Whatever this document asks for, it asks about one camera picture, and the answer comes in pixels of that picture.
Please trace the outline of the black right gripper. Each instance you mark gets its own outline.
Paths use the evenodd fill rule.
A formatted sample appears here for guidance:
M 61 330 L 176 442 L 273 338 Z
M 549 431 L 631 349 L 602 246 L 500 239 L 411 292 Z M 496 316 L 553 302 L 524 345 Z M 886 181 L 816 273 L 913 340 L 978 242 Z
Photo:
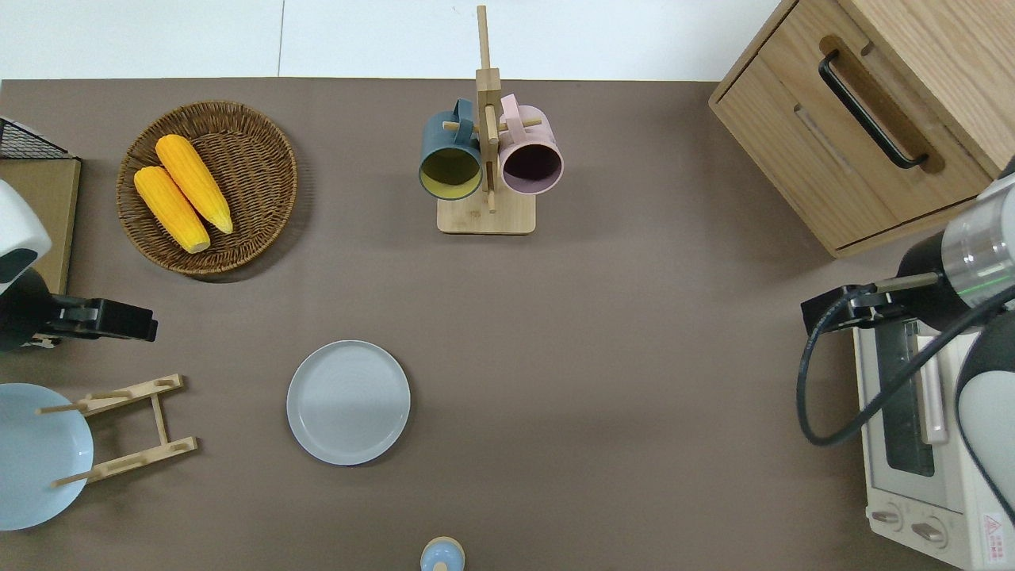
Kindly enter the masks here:
M 810 334 L 830 306 L 847 293 L 862 289 L 861 285 L 849 283 L 822 295 L 810 297 L 801 303 L 802 322 Z M 906 308 L 893 301 L 892 293 L 864 293 L 852 299 L 844 307 L 834 312 L 823 329 L 832 332 L 847 328 L 877 328 L 881 324 L 906 320 Z

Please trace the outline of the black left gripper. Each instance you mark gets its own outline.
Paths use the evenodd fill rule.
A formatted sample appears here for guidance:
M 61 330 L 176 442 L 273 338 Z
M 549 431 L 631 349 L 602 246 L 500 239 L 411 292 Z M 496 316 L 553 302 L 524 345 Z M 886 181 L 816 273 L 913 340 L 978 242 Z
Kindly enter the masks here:
M 48 334 L 63 339 L 155 341 L 159 322 L 149 308 L 104 297 L 55 297 Z

